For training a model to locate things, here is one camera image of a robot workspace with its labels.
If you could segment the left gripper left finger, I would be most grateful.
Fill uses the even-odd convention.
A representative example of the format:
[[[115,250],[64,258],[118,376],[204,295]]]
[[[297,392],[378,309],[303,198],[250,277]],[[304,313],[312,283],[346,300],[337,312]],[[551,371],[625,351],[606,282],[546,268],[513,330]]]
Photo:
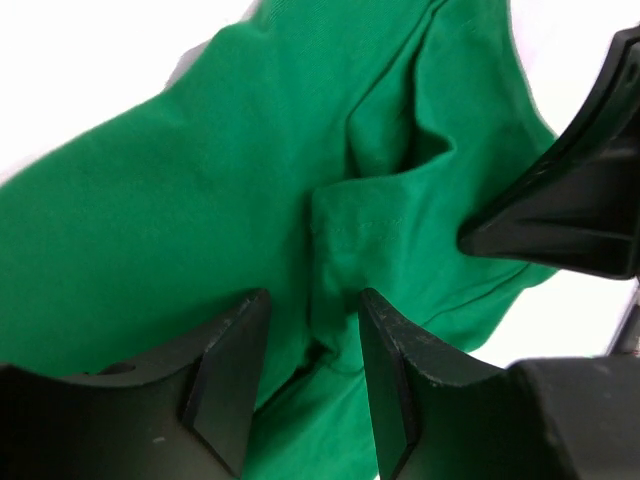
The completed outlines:
[[[264,365],[271,299],[96,374],[1,368],[5,479],[237,479]]]

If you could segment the green t shirt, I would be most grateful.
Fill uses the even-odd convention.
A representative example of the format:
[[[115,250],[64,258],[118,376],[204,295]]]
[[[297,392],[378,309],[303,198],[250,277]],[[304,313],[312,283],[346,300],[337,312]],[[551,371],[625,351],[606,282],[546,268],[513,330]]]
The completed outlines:
[[[245,477],[371,479],[359,292],[482,346],[552,270],[458,228],[552,140],[505,1],[265,1],[3,185],[1,357],[95,370],[265,288]]]

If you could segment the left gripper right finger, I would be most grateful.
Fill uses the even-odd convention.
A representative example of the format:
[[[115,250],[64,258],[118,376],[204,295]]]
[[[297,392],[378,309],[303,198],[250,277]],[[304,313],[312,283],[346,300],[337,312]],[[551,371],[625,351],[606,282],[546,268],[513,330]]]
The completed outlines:
[[[627,355],[499,368],[362,291],[358,319],[384,479],[635,479],[639,361]]]

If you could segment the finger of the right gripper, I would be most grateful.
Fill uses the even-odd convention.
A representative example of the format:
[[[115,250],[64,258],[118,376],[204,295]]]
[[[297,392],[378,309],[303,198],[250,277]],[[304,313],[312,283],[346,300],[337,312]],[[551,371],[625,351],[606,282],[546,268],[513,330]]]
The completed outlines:
[[[620,30],[553,145],[458,231],[471,256],[627,280],[639,274],[639,30]]]

